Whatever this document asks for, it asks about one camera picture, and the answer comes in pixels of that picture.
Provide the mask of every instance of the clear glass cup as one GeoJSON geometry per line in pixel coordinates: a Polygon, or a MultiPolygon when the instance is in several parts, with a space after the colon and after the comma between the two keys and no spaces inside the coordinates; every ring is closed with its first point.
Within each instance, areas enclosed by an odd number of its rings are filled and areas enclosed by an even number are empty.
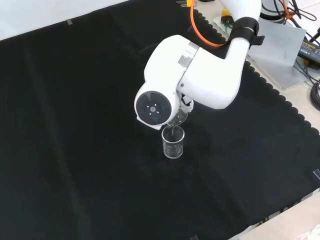
{"type": "Polygon", "coordinates": [[[163,153],[170,159],[179,158],[184,152],[185,131],[180,126],[165,126],[162,131],[163,153]]]}
{"type": "Polygon", "coordinates": [[[188,117],[188,112],[184,108],[180,107],[174,118],[167,124],[171,127],[179,126],[182,124],[188,117]]]}

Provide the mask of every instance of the cable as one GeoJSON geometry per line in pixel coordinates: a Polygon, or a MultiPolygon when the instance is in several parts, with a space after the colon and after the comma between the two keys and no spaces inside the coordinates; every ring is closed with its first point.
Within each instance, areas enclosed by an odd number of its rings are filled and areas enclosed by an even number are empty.
{"type": "Polygon", "coordinates": [[[307,17],[306,15],[300,13],[300,15],[301,15],[301,16],[304,16],[306,19],[309,19],[309,20],[311,20],[311,21],[317,21],[317,17],[316,17],[315,15],[311,14],[310,12],[304,11],[304,10],[302,10],[302,9],[300,9],[300,8],[298,8],[298,10],[299,10],[300,12],[305,13],[305,14],[308,14],[308,15],[310,15],[310,16],[312,16],[312,17],[314,18],[314,19],[311,19],[311,18],[307,17]]]}
{"type": "Polygon", "coordinates": [[[279,8],[278,8],[276,0],[273,0],[273,2],[274,2],[274,6],[275,6],[276,12],[278,13],[279,17],[282,17],[282,15],[281,15],[281,13],[279,11],[279,8]]]}
{"type": "Polygon", "coordinates": [[[308,72],[308,66],[306,66],[305,70],[302,68],[302,66],[300,65],[300,63],[295,60],[295,62],[297,63],[297,65],[299,66],[299,68],[303,71],[303,75],[305,75],[307,77],[307,79],[312,83],[312,88],[310,91],[310,100],[312,105],[318,110],[320,111],[320,95],[319,95],[319,80],[315,79],[314,77],[309,75],[308,72]]]}
{"type": "Polygon", "coordinates": [[[299,66],[299,68],[302,70],[299,70],[298,68],[296,68],[296,66],[293,66],[295,69],[297,69],[300,73],[302,73],[305,77],[308,78],[308,80],[312,83],[312,84],[315,84],[315,82],[313,82],[312,80],[318,82],[317,79],[315,79],[314,77],[310,76],[309,75],[309,72],[308,72],[308,69],[307,70],[304,70],[303,67],[300,65],[300,63],[295,60],[295,63],[299,66]]]}
{"type": "Polygon", "coordinates": [[[262,5],[262,8],[264,9],[264,10],[266,10],[267,12],[269,12],[269,13],[278,13],[277,11],[273,11],[273,10],[270,10],[270,9],[268,9],[268,8],[266,8],[265,6],[264,6],[264,3],[263,2],[261,2],[261,5],[262,5]]]}
{"type": "Polygon", "coordinates": [[[212,46],[212,47],[220,47],[223,46],[223,44],[217,44],[217,43],[213,43],[208,41],[204,36],[201,35],[201,33],[199,32],[199,30],[197,29],[196,23],[195,23],[195,19],[194,19],[194,9],[195,9],[195,1],[196,0],[192,0],[192,4],[190,7],[190,19],[191,19],[191,24],[193,27],[193,30],[195,31],[195,33],[197,34],[197,36],[206,44],[212,46]]]}
{"type": "MultiPolygon", "coordinates": [[[[293,18],[290,19],[291,22],[293,22],[293,24],[297,27],[302,29],[302,27],[297,23],[296,20],[294,20],[293,18]]],[[[319,46],[320,46],[320,42],[318,42],[310,33],[306,32],[306,34],[314,41],[316,42],[319,46]]]]}

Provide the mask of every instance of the black cloth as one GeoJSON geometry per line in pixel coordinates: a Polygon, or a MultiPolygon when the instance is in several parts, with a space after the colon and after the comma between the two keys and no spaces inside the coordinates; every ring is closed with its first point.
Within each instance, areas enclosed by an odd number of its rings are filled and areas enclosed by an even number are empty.
{"type": "Polygon", "coordinates": [[[72,22],[0,44],[3,239],[226,240],[320,186],[319,132],[247,62],[227,109],[195,104],[179,159],[136,120],[141,49],[180,34],[226,54],[188,32],[187,8],[136,0],[72,22]]]}

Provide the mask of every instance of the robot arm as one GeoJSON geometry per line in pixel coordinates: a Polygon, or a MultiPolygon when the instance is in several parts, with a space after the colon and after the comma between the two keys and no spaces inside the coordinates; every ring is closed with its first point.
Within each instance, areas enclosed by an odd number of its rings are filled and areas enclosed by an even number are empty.
{"type": "MultiPolygon", "coordinates": [[[[221,2],[235,22],[260,16],[259,0],[221,2]]],[[[248,40],[236,37],[221,59],[180,35],[164,39],[145,67],[145,83],[134,101],[137,119],[159,130],[176,115],[182,94],[213,109],[226,108],[238,93],[249,47],[248,40]]]]}

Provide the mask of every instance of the white table surface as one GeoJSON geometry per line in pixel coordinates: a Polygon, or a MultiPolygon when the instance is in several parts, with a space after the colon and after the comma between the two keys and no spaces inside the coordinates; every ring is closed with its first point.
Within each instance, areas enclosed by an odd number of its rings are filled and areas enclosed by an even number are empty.
{"type": "Polygon", "coordinates": [[[296,240],[320,224],[320,193],[241,236],[239,240],[296,240]]]}
{"type": "MultiPolygon", "coordinates": [[[[218,30],[219,33],[222,34],[226,39],[228,38],[226,34],[215,25],[213,19],[217,16],[221,16],[221,12],[223,9],[223,5],[218,1],[213,2],[200,2],[196,6],[196,9],[203,14],[206,20],[209,21],[213,25],[214,28],[218,30]]],[[[304,27],[308,30],[309,28],[315,29],[316,27],[312,24],[312,22],[304,21],[304,27]]],[[[282,96],[286,98],[287,101],[292,103],[292,106],[298,109],[299,113],[305,117],[305,120],[311,123],[313,128],[316,128],[320,131],[320,111],[315,109],[310,102],[310,90],[311,85],[305,79],[305,82],[295,86],[293,88],[282,90],[277,87],[276,84],[273,84],[272,80],[265,75],[259,67],[250,59],[247,59],[255,70],[261,75],[261,77],[265,78],[266,81],[273,85],[273,88],[278,90],[282,96]]]]}
{"type": "Polygon", "coordinates": [[[126,0],[0,0],[0,40],[76,18],[126,0]]]}

